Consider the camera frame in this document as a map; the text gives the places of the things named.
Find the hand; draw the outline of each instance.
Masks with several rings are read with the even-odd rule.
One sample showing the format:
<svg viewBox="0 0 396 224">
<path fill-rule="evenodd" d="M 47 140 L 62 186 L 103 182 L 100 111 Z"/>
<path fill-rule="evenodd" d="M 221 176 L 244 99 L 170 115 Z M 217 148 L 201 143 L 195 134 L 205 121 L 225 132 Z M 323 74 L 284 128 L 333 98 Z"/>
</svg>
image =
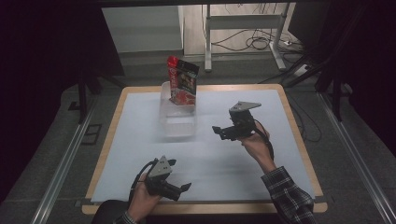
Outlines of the hand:
<svg viewBox="0 0 396 224">
<path fill-rule="evenodd" d="M 270 134 L 260 125 L 259 122 L 256 122 L 256 127 L 265 133 L 268 136 L 268 139 L 270 138 Z M 238 138 L 237 140 L 241 141 L 242 146 L 245 147 L 247 153 L 257 161 L 265 174 L 276 169 L 276 165 L 270 156 L 270 150 L 258 133 L 254 133 L 250 137 Z"/>
<path fill-rule="evenodd" d="M 134 189 L 134 197 L 128 208 L 128 215 L 135 221 L 139 222 L 146 217 L 155 205 L 160 201 L 160 195 L 149 195 L 146 184 L 144 183 L 147 174 L 140 176 L 139 182 Z"/>
</svg>

